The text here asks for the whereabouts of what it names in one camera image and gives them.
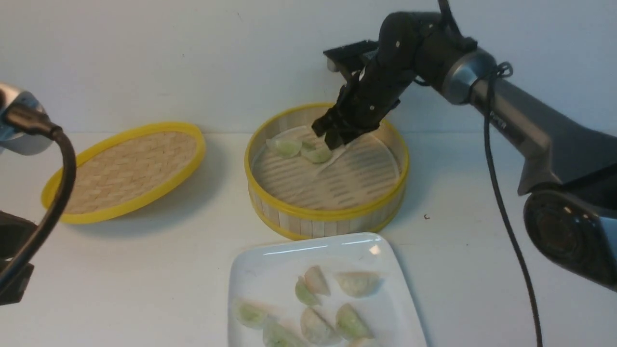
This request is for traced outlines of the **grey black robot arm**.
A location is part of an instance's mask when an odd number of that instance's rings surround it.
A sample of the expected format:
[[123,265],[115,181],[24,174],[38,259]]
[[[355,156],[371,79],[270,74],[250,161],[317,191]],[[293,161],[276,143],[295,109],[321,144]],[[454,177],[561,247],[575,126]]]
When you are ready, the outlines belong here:
[[534,246],[562,268],[617,287],[615,136],[586,128],[507,81],[510,65],[464,37],[445,4],[397,12],[377,41],[324,51],[344,75],[337,101],[311,126],[330,149],[375,131],[412,83],[472,105],[524,157],[518,195]]

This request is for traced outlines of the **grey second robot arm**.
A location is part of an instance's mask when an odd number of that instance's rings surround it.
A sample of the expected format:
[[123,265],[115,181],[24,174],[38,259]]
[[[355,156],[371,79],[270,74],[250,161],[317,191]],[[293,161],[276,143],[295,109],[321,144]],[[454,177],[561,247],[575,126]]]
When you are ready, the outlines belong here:
[[[44,109],[39,101],[17,86],[0,84],[1,151],[31,156],[49,146],[45,137],[31,135],[31,123]],[[0,216],[1,270],[4,271],[31,237],[36,224],[5,211]],[[22,301],[35,267],[25,264],[8,285],[1,286],[0,304],[15,305]]]

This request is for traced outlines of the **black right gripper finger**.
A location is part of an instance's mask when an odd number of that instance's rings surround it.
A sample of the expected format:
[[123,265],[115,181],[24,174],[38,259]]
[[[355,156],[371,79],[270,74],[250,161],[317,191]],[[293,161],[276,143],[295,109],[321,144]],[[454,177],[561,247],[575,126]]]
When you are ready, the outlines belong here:
[[336,137],[336,116],[323,115],[321,117],[318,117],[317,119],[315,119],[315,121],[313,121],[311,129],[315,132],[317,137]]

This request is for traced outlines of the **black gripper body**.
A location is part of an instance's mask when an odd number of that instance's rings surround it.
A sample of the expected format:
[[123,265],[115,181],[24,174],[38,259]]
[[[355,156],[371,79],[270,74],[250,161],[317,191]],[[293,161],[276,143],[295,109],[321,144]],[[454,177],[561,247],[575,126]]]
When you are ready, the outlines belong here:
[[360,133],[376,130],[414,79],[410,69],[383,66],[373,59],[342,86],[331,111],[335,129]]

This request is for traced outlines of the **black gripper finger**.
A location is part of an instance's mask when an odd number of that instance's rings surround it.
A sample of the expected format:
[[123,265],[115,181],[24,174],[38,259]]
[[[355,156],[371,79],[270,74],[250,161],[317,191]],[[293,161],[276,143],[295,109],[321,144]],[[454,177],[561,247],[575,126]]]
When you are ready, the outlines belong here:
[[358,138],[358,129],[353,127],[330,127],[324,134],[324,142],[330,150],[346,147]]

